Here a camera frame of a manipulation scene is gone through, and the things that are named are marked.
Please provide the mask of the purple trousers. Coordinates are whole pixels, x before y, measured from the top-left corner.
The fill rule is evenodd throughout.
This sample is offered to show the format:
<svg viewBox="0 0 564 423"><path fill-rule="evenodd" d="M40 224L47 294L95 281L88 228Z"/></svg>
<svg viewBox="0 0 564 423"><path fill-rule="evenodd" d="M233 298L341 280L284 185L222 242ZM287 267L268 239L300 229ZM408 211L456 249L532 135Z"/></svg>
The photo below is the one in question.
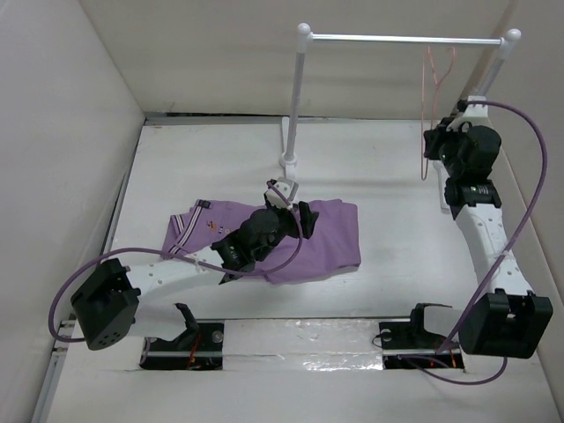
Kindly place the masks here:
<svg viewBox="0 0 564 423"><path fill-rule="evenodd" d="M327 278L361 264L358 206L340 199L314 200L309 206L319 213L313 235L303 241L291 263L264 277L273 285ZM198 200L188 212L170 217L162 248L174 254L195 253L238 229L257 209L237 202Z"/></svg>

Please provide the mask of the pink wire hanger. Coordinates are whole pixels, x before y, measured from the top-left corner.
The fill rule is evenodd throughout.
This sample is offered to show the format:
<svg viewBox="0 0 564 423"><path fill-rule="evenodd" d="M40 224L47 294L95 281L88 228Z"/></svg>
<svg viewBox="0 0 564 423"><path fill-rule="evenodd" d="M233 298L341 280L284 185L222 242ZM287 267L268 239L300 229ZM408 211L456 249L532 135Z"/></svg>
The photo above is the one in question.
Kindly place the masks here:
<svg viewBox="0 0 564 423"><path fill-rule="evenodd" d="M419 120L419 127L420 127L420 161L419 161L419 178L422 182L424 182L428 177L428 169L429 169L429 159L425 157L425 139L424 139L424 132L425 130L431 130L434 127L435 121L435 114L437 110L440 90L445 79L449 76L452 72L456 61L456 48L454 46L450 46L447 48L449 52L450 62L449 66L446 71L440 76L437 72L435 60L433 56L433 50L430 46L427 47L427 52L423 55L422 58L422 66L421 66L421 87L420 87L420 120ZM433 82L433 96L432 96L432 107L430 112L430 120L429 124L426 127L426 105L427 105L427 97L426 97L426 87L427 87L427 70L430 70L430 75L432 77Z"/></svg>

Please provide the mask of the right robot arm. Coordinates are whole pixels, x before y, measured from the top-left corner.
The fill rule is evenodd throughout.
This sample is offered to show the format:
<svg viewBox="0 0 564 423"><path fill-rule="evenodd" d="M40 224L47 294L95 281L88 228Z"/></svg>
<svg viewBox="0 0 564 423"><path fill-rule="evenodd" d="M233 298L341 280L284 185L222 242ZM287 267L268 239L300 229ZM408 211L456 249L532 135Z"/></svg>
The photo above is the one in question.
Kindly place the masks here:
<svg viewBox="0 0 564 423"><path fill-rule="evenodd" d="M501 196L490 178L501 136L484 120L445 117L424 133L426 159L436 163L442 209L462 232L479 283L462 310L419 303L407 336L419 347L459 345L465 353L528 359L553 316L534 293L502 222Z"/></svg>

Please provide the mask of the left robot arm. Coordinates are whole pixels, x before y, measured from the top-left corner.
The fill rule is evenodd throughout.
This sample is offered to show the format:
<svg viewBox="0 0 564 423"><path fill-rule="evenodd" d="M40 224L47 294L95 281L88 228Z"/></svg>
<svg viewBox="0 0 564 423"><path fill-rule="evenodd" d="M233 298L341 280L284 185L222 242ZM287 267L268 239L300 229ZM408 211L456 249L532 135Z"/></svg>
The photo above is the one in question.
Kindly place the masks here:
<svg viewBox="0 0 564 423"><path fill-rule="evenodd" d="M159 338L181 350L191 347L199 327L189 307L177 301L171 311L159 312L155 301L189 288L265 276L257 263L286 237L310 238L318 217L305 202L268 205L196 253L164 252L160 262L130 268L117 258L101 263L70 300L88 349L109 348L127 335Z"/></svg>

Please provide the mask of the white clothes rack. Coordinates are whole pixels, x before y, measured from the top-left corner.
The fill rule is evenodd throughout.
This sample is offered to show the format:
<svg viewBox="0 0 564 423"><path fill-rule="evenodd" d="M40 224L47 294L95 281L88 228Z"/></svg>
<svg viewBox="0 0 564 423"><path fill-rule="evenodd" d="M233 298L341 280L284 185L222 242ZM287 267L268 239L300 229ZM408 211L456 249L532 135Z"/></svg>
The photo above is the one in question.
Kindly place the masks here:
<svg viewBox="0 0 564 423"><path fill-rule="evenodd" d="M289 116L282 118L281 134L284 151L279 159L280 166L288 179L296 178L298 163L295 154L299 108L301 104L301 90L304 78L305 59L308 47L313 43L396 43L406 45L425 45L427 47L444 45L451 50L457 47L495 48L494 56L485 56L485 64L477 66L466 88L464 97L486 97L498 76L503 64L508 60L518 42L522 39L522 32L516 28L509 29L498 38L453 38L453 37L425 37L406 35L367 35L367 34L337 34L315 33L309 24L301 23L297 26L297 49L293 74L293 91L291 111Z"/></svg>

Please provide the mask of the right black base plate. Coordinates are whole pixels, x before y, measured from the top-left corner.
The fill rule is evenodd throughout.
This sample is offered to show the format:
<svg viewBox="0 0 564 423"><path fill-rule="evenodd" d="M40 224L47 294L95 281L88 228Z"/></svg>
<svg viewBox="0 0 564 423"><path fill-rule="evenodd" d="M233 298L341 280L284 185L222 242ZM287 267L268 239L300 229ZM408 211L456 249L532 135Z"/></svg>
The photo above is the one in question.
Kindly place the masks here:
<svg viewBox="0 0 564 423"><path fill-rule="evenodd" d="M407 321L382 321L373 337L373 346L380 349L385 370L392 369L458 369L464 370L463 356L458 349L437 353L444 337L425 330L416 330Z"/></svg>

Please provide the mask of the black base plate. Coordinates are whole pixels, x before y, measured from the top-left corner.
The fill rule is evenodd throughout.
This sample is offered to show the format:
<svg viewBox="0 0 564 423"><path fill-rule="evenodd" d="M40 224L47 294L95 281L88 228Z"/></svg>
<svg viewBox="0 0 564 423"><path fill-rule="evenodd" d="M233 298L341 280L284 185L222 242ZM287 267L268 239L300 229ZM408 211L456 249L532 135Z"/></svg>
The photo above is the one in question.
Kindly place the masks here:
<svg viewBox="0 0 564 423"><path fill-rule="evenodd" d="M380 349L385 370L392 369L458 369L464 370L463 356L458 349L437 353L444 337L425 330L416 330L407 321L382 321L373 337L373 346Z"/></svg>
<svg viewBox="0 0 564 423"><path fill-rule="evenodd" d="M146 338L139 366L152 371L216 371L223 369L224 321L201 321L199 332L186 346Z"/></svg>

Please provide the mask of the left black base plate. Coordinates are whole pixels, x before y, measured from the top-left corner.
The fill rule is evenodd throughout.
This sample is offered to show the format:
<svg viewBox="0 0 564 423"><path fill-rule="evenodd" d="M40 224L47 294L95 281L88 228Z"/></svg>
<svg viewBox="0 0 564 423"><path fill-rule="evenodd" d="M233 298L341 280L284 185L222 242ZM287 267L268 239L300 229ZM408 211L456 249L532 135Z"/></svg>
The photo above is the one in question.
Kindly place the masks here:
<svg viewBox="0 0 564 423"><path fill-rule="evenodd" d="M139 366L152 371L216 371L223 369L224 321L201 321L199 332L186 346L146 338Z"/></svg>

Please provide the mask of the aluminium frame rail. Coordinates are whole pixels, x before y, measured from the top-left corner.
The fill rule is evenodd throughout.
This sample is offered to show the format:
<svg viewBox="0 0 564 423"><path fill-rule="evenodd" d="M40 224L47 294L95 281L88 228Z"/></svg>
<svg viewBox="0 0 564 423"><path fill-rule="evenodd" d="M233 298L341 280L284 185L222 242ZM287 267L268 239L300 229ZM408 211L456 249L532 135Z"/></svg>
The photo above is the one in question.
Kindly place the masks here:
<svg viewBox="0 0 564 423"><path fill-rule="evenodd" d="M118 256L127 249L111 251L115 225L122 209L122 201L141 129L134 131L134 144L126 164L120 168L116 185L105 210L102 229L95 235L103 237L99 255L84 263L69 276L57 291L48 312L48 331L54 339L48 370L45 374L32 421L48 419L61 374L70 353L101 353L123 339L135 322L137 305L135 289L126 277L129 268Z"/></svg>

